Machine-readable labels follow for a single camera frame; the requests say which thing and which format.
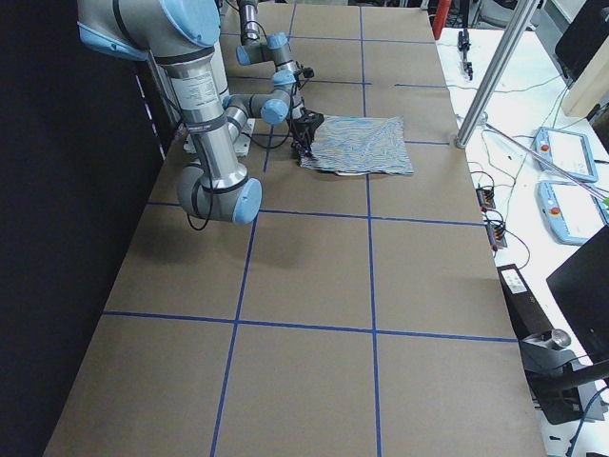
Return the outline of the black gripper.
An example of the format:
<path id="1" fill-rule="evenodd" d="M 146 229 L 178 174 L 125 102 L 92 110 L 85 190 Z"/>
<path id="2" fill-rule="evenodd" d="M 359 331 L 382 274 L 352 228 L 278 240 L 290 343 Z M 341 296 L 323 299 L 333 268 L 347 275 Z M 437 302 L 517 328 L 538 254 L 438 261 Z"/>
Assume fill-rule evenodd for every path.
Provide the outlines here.
<path id="1" fill-rule="evenodd" d="M 314 141 L 314 128 L 308 121 L 292 121 L 290 124 L 290 132 L 292 135 L 291 147 L 295 150 L 299 160 L 308 160 L 313 158 L 310 150 L 311 144 Z"/>

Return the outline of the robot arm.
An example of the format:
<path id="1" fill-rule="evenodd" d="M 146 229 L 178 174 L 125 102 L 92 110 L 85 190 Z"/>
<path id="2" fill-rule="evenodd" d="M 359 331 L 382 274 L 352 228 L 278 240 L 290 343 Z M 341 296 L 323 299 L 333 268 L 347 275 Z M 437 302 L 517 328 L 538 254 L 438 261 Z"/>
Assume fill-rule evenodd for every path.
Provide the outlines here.
<path id="1" fill-rule="evenodd" d="M 293 149 L 305 157 L 324 116 L 305 106 L 301 80 L 313 71 L 293 58 L 285 34 L 265 33 L 255 1 L 238 2 L 237 11 L 237 60 L 242 66 L 273 63 L 270 93 L 222 95 L 212 64 L 221 32 L 217 1 L 81 1 L 78 27 L 89 48 L 134 61 L 152 57 L 166 72 L 197 153 L 180 175 L 183 210 L 205 222 L 244 225 L 256 218 L 262 202 L 260 181 L 234 148 L 247 120 L 286 123 Z"/>
<path id="2" fill-rule="evenodd" d="M 296 73 L 297 62 L 293 57 L 284 32 L 266 33 L 258 21 L 257 1 L 238 1 L 241 45 L 236 49 L 237 62 L 250 66 L 272 62 L 275 70 L 290 70 Z"/>

